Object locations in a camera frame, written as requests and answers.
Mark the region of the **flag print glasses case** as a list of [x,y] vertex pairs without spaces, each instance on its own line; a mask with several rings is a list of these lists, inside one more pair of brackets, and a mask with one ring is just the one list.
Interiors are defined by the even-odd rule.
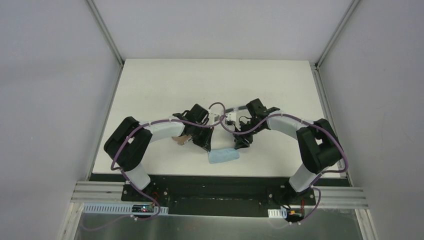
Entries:
[[179,146],[183,146],[192,139],[191,135],[173,136],[172,140],[175,141]]

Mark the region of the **light blue cleaning cloth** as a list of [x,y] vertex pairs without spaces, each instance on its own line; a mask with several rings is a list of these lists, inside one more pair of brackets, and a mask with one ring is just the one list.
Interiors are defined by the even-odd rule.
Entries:
[[220,164],[234,161],[240,158],[240,153],[234,148],[212,149],[208,153],[208,162],[210,164]]

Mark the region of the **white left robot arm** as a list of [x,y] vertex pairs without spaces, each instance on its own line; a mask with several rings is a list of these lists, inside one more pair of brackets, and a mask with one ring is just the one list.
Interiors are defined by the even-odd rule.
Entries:
[[123,119],[112,135],[106,140],[103,150],[112,159],[111,169],[123,171],[126,179],[135,185],[133,195],[140,202],[152,198],[151,181],[142,166],[142,159],[150,143],[174,138],[187,137],[196,146],[211,151],[214,128],[207,127],[209,111],[195,104],[190,110],[174,113],[168,119],[141,123],[132,116]]

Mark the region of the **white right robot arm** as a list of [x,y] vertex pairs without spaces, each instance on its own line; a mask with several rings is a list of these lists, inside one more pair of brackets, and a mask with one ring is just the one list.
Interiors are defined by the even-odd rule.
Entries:
[[304,192],[329,167],[343,158],[342,148],[330,123],[319,119],[312,123],[283,112],[278,107],[267,108],[260,99],[227,110],[226,115],[248,111],[246,120],[238,120],[233,136],[236,149],[248,148],[253,136],[270,130],[283,133],[297,141],[301,165],[284,187],[284,200],[296,205],[304,198]]

